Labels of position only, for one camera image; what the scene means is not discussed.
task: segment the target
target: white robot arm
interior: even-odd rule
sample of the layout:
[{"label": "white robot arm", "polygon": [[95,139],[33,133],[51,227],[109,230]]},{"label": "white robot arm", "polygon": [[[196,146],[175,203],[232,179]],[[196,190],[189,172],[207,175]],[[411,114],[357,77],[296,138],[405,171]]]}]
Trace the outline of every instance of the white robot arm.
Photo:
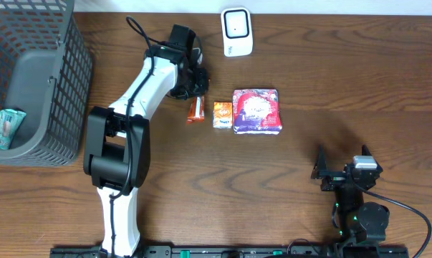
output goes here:
[{"label": "white robot arm", "polygon": [[[193,49],[194,38],[195,34],[189,28],[175,25],[170,42],[153,46],[145,57],[143,69],[125,94],[108,109],[94,107],[88,117],[84,171],[91,175],[93,184],[98,187],[105,225],[102,249],[108,254],[131,256],[138,246],[137,199],[150,162],[148,121],[158,104],[168,93],[174,98],[186,99],[201,96],[208,89],[207,73],[205,69],[198,68],[203,57],[201,49]],[[108,143],[105,137],[126,137],[128,100],[149,73],[151,58],[155,63],[153,74],[140,88],[130,109],[134,161],[128,184],[129,194],[115,199],[112,206],[110,197],[119,194],[125,182],[128,148]]]}]

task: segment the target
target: wood grain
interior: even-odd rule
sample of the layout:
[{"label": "wood grain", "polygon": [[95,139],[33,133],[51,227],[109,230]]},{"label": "wood grain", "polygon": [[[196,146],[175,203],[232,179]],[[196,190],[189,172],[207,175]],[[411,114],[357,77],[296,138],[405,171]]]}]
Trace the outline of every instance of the wood grain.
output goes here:
[{"label": "wood grain", "polygon": [[[96,56],[90,108],[116,100],[143,66],[145,43],[125,15],[75,14]],[[239,58],[223,54],[218,15],[134,17],[156,39],[167,39],[174,23],[192,27],[211,75],[205,123],[186,125],[190,102],[170,99],[152,119],[152,164],[138,211],[143,238],[278,245],[336,237],[334,196],[309,179],[318,144],[335,168],[368,144],[385,168],[373,190],[432,222],[432,17],[253,15],[254,52]],[[278,136],[212,128],[213,101],[250,87],[278,89]],[[386,244],[414,254],[425,223],[385,205]],[[0,166],[0,257],[48,257],[52,247],[102,238],[101,203],[81,157],[60,168]],[[423,256],[432,257],[432,241]]]}]

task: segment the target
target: white plug-in device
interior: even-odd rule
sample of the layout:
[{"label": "white plug-in device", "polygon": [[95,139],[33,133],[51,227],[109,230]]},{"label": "white plug-in device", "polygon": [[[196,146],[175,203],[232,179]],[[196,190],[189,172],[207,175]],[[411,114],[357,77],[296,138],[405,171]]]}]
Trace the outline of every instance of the white plug-in device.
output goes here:
[{"label": "white plug-in device", "polygon": [[224,54],[227,57],[251,54],[254,40],[249,11],[244,7],[225,9],[221,14],[221,23]]}]

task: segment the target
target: orange snack package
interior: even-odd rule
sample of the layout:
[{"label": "orange snack package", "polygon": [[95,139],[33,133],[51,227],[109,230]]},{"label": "orange snack package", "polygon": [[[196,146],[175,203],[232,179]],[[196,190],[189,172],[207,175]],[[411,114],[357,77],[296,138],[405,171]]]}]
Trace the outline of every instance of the orange snack package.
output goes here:
[{"label": "orange snack package", "polygon": [[231,128],[233,125],[233,105],[231,102],[215,102],[213,112],[214,128]]},{"label": "orange snack package", "polygon": [[188,111],[187,123],[204,121],[204,97],[195,97]]}]

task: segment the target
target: snack package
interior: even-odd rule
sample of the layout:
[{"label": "snack package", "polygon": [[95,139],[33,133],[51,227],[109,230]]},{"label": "snack package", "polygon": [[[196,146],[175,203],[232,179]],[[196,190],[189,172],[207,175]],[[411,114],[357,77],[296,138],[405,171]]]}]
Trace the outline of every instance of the snack package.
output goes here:
[{"label": "snack package", "polygon": [[276,90],[235,90],[233,113],[236,134],[276,135],[282,129]]},{"label": "snack package", "polygon": [[0,111],[0,149],[8,150],[18,127],[27,114],[22,111],[5,109]]},{"label": "snack package", "polygon": [[215,102],[213,111],[214,128],[231,128],[233,125],[233,106],[230,102]]},{"label": "snack package", "polygon": [[204,121],[204,97],[195,97],[188,111],[187,123]]}]

